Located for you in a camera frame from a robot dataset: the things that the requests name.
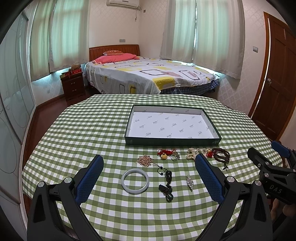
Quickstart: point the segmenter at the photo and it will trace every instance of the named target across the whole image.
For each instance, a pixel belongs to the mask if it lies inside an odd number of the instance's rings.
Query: screw
[[[233,183],[235,179],[232,176],[228,176],[227,181],[229,181],[230,183]]]
[[[66,177],[64,180],[65,183],[70,183],[71,181],[72,181],[71,177]]]
[[[255,181],[255,184],[256,184],[257,186],[261,186],[261,182],[258,181],[258,180]]]
[[[43,187],[43,186],[44,186],[44,182],[39,182],[39,183],[38,183],[38,187],[41,188],[41,187]]]

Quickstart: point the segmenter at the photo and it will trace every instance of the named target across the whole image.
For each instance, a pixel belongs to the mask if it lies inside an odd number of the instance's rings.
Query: green checkered tablecloth
[[[23,170],[24,193],[32,198],[41,180],[54,184],[65,177],[74,177],[100,154],[105,163],[103,172],[81,209],[104,240],[195,240],[218,204],[210,198],[194,162],[186,160],[187,148],[125,145],[124,133],[133,104],[204,108],[222,136],[219,147],[231,154],[229,169],[223,172],[239,182],[252,183],[259,176],[259,169],[247,158],[250,147],[255,147],[273,164],[281,163],[270,141],[246,114],[214,99],[189,95],[97,95],[67,108],[43,136]],[[180,160],[160,160],[156,154],[163,148],[176,148]],[[159,184],[166,184],[165,177],[157,173],[156,167],[136,163],[143,154],[172,171],[171,203],[158,190]],[[210,163],[223,167],[214,159]],[[126,170],[135,167],[147,172],[150,185],[134,196],[123,190],[120,179]],[[193,192],[186,184],[188,174],[194,182]],[[145,179],[139,174],[130,175],[126,184],[139,189]],[[235,224],[241,205],[242,202],[237,203],[228,228]],[[70,226],[61,203],[58,208]]]

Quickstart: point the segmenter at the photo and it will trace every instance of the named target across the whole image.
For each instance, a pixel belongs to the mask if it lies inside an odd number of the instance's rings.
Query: pillow
[[[109,51],[106,51],[105,53],[103,53],[103,55],[122,55],[123,52],[121,51],[118,51],[118,50],[109,50]]]
[[[131,53],[124,53],[122,55],[103,55],[93,61],[94,64],[107,64],[107,63],[115,63],[120,61],[127,61],[131,59],[137,59],[140,58],[137,57],[135,54]]]

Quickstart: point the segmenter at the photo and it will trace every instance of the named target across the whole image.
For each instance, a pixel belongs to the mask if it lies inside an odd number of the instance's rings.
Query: blue gripper pad
[[[273,141],[271,143],[271,148],[274,149],[280,156],[284,158],[290,157],[290,152],[288,148],[284,147],[282,144],[278,143],[277,141]]]
[[[221,204],[224,200],[222,185],[201,154],[195,157],[195,167],[212,200]]]
[[[104,160],[101,156],[96,156],[91,167],[89,167],[87,173],[82,178],[76,189],[75,201],[80,206],[81,203],[87,201],[91,191],[94,188],[102,170],[104,168]]]

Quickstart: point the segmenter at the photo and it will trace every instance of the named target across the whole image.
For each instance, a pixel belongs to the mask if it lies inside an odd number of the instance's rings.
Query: air conditioner
[[[125,7],[132,9],[140,9],[140,0],[107,0],[107,6]]]

